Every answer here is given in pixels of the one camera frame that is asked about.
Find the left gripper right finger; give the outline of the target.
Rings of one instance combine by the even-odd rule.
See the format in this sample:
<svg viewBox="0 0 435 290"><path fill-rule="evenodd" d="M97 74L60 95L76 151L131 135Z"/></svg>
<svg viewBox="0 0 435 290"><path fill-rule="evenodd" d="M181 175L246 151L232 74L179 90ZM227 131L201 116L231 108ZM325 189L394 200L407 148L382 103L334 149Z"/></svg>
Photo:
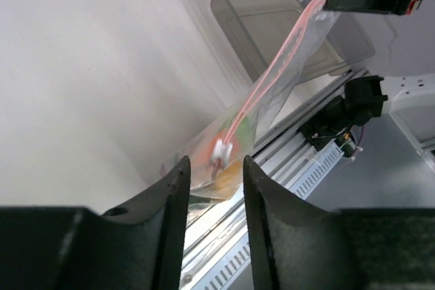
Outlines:
<svg viewBox="0 0 435 290"><path fill-rule="evenodd" d="M277 256L270 289L434 288L433 209L314 207L320 215L303 214L279 245L290 253ZM254 287L267 289L252 274Z"/></svg>

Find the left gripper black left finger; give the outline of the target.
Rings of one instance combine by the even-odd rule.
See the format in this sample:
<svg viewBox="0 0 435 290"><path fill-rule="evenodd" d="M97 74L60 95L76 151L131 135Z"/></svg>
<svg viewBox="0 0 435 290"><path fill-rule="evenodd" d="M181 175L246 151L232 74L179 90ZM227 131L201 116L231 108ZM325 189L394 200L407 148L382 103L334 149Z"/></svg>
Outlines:
<svg viewBox="0 0 435 290"><path fill-rule="evenodd" d="M102 215L85 207L1 208L2 289L177 289L190 160Z"/></svg>

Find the clear pink zip bag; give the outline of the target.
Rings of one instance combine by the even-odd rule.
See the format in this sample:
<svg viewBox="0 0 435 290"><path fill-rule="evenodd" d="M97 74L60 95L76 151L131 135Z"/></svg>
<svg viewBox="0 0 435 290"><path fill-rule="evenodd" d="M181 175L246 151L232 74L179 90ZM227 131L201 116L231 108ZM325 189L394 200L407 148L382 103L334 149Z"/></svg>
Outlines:
<svg viewBox="0 0 435 290"><path fill-rule="evenodd" d="M191 195L216 202L225 201L214 194L215 177L236 161L243 163L244 157L252 153L256 140L271 127L299 82L306 61L320 48L340 16L338 12L326 11L325 2L310 1L251 92L162 163L160 176L165 176L182 157L188 156ZM199 153L217 134L224 136L228 161L225 166L221 160L216 160L214 165L203 164Z"/></svg>

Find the yellow lemon toy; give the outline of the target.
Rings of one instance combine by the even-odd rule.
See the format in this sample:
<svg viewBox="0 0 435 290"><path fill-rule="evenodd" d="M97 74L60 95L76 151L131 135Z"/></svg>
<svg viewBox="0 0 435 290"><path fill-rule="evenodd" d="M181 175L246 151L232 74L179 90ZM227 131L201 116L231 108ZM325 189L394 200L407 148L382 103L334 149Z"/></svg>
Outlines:
<svg viewBox="0 0 435 290"><path fill-rule="evenodd" d="M214 194L216 198L229 199L238 190L243 179L243 163L236 161L226 170L218 173L214 179Z"/></svg>

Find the red meat slice toy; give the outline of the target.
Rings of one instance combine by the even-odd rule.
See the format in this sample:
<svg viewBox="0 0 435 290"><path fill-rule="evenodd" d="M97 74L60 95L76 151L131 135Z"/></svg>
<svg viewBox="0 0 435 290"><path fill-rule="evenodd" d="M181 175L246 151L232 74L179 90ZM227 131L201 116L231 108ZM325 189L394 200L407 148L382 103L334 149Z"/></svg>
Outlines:
<svg viewBox="0 0 435 290"><path fill-rule="evenodd" d="M228 161L226 159L227 149L223 140L223 134L217 134L201 149L199 156L203 164L214 165L216 160L221 160L223 166L226 165L226 162Z"/></svg>

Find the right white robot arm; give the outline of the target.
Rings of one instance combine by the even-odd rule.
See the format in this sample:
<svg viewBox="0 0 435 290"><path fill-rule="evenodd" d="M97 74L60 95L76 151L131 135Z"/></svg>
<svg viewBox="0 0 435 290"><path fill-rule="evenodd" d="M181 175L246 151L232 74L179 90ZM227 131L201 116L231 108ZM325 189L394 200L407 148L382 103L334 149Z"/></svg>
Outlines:
<svg viewBox="0 0 435 290"><path fill-rule="evenodd" d="M423 0L326 0L329 12L404 16L412 14ZM326 123L337 117L364 126L383 114L434 104L434 75L414 77L359 77L345 84L345 95L334 109L322 113Z"/></svg>

